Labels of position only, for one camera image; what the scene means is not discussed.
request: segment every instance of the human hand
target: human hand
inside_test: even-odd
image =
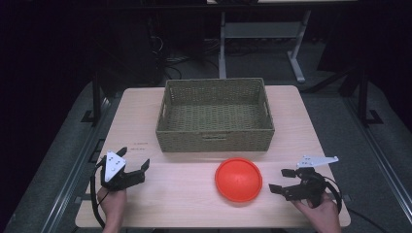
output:
[[[120,232],[123,223],[125,204],[127,202],[126,189],[109,191],[106,187],[101,187],[97,192],[97,200],[106,215],[106,226],[103,229],[103,232]]]
[[[308,206],[301,201],[291,201],[310,221],[312,226],[319,233],[340,233],[342,229],[339,223],[339,213],[336,204],[330,199],[327,193],[322,194],[321,205],[313,208],[308,201]]]

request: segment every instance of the white desk frame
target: white desk frame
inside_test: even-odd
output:
[[[311,11],[306,11],[302,21],[297,22],[226,22],[225,12],[222,12],[219,78],[226,79],[225,38],[295,38],[296,44],[293,50],[288,51],[288,59],[297,82],[304,83],[305,78],[296,58],[305,35],[310,14]]]

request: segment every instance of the green wicker basket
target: green wicker basket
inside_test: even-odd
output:
[[[267,151],[275,132],[263,79],[168,81],[157,120],[163,152]]]

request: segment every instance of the basket handle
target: basket handle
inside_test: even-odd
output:
[[[204,141],[221,141],[226,140],[226,134],[204,134],[202,140]]]

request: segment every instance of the person's right hand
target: person's right hand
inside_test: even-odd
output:
[[[291,201],[310,221],[318,233],[340,233],[342,232],[336,204],[327,193],[322,194],[321,205],[313,208],[308,201],[308,206],[301,201]]]

